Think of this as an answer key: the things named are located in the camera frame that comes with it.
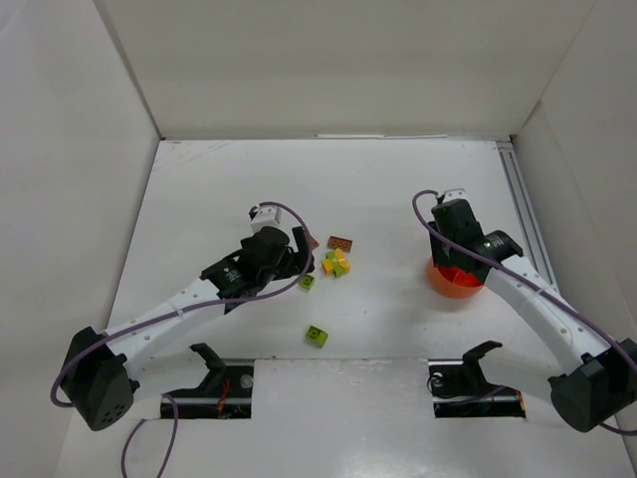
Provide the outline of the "brown upside-down lego plate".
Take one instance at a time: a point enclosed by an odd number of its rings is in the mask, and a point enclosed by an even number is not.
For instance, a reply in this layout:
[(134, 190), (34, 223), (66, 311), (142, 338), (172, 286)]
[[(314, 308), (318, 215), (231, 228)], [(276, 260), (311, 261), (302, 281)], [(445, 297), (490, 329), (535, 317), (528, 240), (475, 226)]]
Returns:
[(340, 249), (343, 252), (349, 253), (352, 248), (353, 241), (350, 239), (330, 236), (327, 240), (327, 247), (330, 249)]

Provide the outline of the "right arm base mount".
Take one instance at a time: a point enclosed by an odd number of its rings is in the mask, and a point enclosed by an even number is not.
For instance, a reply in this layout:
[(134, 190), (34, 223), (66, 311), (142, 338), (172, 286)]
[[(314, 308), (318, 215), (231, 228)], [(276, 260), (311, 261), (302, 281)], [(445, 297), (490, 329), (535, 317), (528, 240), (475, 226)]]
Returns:
[(461, 358), (427, 361), (426, 386), (432, 395), (435, 418), (526, 418), (521, 393), (486, 380), (480, 360), (503, 345), (486, 341)]

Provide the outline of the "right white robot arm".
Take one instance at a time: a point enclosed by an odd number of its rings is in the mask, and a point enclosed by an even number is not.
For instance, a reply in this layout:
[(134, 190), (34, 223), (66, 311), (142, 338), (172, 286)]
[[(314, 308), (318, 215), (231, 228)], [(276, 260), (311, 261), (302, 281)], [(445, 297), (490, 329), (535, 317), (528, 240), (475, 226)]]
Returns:
[(484, 233), (469, 201), (442, 197), (427, 228), (435, 264), (458, 268), (497, 294), (531, 327), (560, 371), (548, 398), (573, 429), (588, 432), (636, 400), (636, 344), (618, 342), (555, 292), (509, 234)]

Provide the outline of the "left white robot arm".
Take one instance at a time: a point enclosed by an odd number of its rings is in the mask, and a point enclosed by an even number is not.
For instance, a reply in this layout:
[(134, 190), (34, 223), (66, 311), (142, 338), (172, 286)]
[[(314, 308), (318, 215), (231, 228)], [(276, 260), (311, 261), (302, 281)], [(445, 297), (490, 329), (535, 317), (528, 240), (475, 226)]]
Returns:
[(168, 358), (162, 352), (194, 329), (255, 301), (271, 282), (312, 271), (313, 242), (301, 226), (291, 233), (265, 226), (146, 315), (102, 333), (91, 327), (76, 333), (60, 382), (71, 407), (90, 430), (101, 431), (138, 400), (172, 391), (214, 391), (226, 365), (210, 346), (192, 344), (185, 355)]

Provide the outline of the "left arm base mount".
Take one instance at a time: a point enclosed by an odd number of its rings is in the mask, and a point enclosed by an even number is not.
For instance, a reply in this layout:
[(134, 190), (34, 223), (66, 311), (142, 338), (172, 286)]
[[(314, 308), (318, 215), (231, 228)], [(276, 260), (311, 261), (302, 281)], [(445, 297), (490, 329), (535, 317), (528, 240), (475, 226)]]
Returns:
[(190, 347), (205, 365), (194, 385), (168, 391), (176, 403), (179, 419), (250, 419), (255, 362), (221, 359), (207, 344)]

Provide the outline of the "lime green square lego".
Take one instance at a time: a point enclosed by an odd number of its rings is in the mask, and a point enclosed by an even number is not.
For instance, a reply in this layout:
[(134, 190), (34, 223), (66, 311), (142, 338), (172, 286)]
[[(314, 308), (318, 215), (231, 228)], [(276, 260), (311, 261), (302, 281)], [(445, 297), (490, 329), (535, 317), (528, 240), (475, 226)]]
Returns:
[(316, 277), (312, 274), (304, 274), (299, 280), (299, 287), (305, 291), (310, 291), (316, 282)]

